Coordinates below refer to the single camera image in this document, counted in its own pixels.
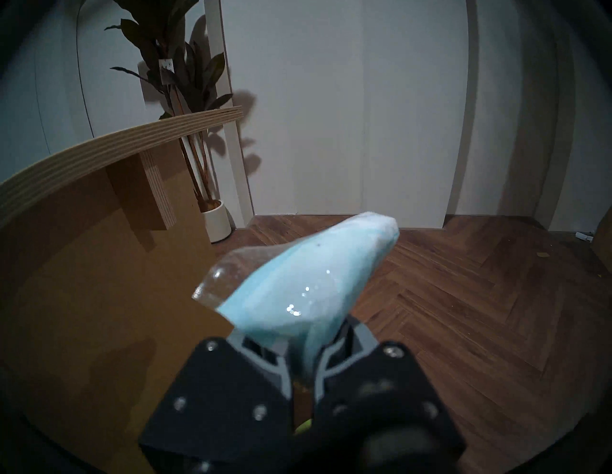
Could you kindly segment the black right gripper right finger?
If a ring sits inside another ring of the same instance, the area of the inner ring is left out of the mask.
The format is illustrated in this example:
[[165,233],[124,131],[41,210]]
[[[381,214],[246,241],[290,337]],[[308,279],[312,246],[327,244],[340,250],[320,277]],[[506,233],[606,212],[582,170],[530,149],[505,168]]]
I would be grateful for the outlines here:
[[415,355],[347,316],[323,348],[313,429],[340,473],[460,473],[466,441]]

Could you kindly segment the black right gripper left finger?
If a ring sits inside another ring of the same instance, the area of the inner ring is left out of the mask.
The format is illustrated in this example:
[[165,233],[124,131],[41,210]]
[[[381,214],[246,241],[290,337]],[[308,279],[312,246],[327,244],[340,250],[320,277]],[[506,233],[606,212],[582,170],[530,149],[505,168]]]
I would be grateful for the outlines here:
[[213,473],[293,433],[288,344],[238,330],[188,357],[139,438],[155,473]]

